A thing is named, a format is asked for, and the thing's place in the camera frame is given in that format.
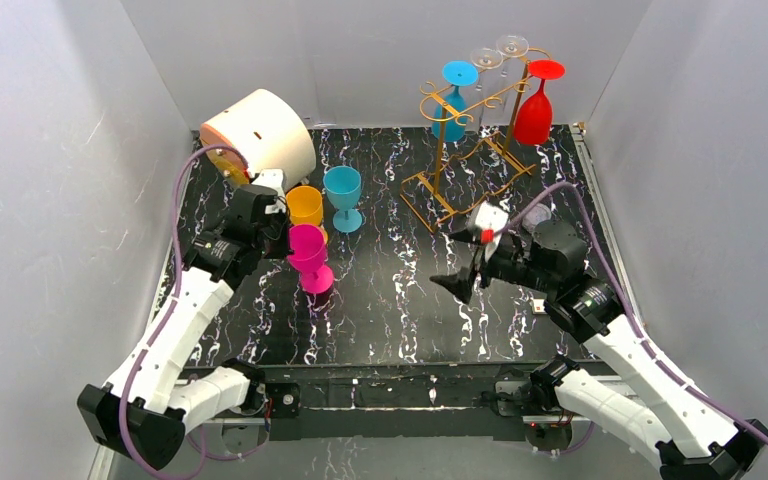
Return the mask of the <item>teal wine glass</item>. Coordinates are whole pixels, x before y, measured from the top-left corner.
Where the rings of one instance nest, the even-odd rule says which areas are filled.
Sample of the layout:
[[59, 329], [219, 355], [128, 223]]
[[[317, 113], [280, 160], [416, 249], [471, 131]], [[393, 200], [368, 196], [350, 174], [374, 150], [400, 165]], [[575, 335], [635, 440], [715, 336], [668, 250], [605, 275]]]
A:
[[335, 209], [334, 228], [346, 234], [357, 231], [363, 224], [363, 216], [356, 208], [361, 196], [360, 173], [350, 166], [336, 166], [325, 172], [323, 184], [326, 197]]

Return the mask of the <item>orange wine glass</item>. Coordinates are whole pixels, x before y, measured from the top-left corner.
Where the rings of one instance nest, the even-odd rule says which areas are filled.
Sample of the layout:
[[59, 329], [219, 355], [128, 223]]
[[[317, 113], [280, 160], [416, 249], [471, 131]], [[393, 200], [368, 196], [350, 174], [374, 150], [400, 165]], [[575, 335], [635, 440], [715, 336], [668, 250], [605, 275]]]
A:
[[321, 192], [309, 185], [301, 185], [286, 194], [289, 218], [293, 226], [313, 225], [323, 234], [328, 242], [328, 234], [323, 227], [324, 204]]

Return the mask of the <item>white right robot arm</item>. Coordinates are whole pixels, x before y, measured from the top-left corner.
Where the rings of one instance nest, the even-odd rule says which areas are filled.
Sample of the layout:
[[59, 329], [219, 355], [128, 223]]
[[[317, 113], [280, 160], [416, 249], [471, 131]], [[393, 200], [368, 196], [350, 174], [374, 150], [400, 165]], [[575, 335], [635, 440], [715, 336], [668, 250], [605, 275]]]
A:
[[740, 479], [754, 466], [764, 449], [756, 435], [765, 427], [716, 412], [692, 395], [689, 380], [662, 370], [664, 359], [635, 335], [618, 292], [586, 272], [587, 244], [571, 225], [547, 220], [523, 235], [472, 226], [448, 236], [473, 245], [472, 260], [432, 282], [464, 303], [493, 279], [544, 293], [552, 322], [637, 396], [627, 399], [558, 355], [531, 373], [531, 403], [584, 415], [644, 456], [663, 479]]

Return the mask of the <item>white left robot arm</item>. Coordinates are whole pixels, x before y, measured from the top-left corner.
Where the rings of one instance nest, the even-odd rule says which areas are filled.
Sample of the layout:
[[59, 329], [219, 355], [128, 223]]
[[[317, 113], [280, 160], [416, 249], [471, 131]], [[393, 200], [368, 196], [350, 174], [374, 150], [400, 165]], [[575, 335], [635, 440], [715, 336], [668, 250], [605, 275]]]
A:
[[212, 227], [175, 259], [172, 292], [123, 363], [100, 386], [86, 385], [77, 408], [91, 437], [160, 478], [194, 429], [242, 407], [263, 378], [228, 360], [188, 385], [178, 379], [207, 326], [263, 259], [289, 252], [288, 207], [277, 187], [247, 185]]

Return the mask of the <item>magenta wine glass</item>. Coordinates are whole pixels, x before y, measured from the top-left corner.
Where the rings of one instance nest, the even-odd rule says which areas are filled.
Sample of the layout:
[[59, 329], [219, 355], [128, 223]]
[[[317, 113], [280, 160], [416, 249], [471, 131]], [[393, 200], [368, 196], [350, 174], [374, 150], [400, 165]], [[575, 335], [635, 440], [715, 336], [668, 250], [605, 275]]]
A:
[[294, 225], [288, 231], [288, 240], [292, 253], [287, 260], [299, 273], [302, 289], [314, 295], [329, 290], [334, 274], [326, 264], [326, 242], [320, 228], [310, 224]]

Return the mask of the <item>red wine glass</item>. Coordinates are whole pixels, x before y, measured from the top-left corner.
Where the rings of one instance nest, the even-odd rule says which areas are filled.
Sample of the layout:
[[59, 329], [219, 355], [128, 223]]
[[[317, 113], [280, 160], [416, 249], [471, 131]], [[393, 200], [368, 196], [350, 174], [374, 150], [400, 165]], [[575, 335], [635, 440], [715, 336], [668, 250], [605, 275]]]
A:
[[550, 135], [553, 109], [545, 93], [546, 83], [564, 76], [565, 67], [551, 59], [531, 62], [528, 68], [531, 77], [540, 80], [538, 89], [520, 107], [514, 124], [514, 138], [523, 145], [540, 145]]

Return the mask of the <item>blue wine glass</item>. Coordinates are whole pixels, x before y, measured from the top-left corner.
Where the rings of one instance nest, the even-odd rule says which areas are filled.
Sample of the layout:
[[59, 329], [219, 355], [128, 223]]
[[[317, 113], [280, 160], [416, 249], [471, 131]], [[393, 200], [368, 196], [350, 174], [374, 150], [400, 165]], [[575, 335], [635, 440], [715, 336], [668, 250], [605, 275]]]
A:
[[[462, 87], [469, 87], [477, 82], [479, 78], [477, 68], [467, 61], [455, 60], [445, 64], [442, 68], [443, 79], [451, 85], [451, 89], [442, 96], [443, 100], [455, 111], [462, 112], [466, 109], [466, 99], [460, 92]], [[440, 138], [443, 133], [444, 142], [458, 142], [465, 133], [469, 122], [466, 116], [458, 117], [446, 110], [442, 105], [438, 105], [435, 111], [435, 117], [440, 118], [446, 114], [445, 122], [433, 122], [432, 134]]]

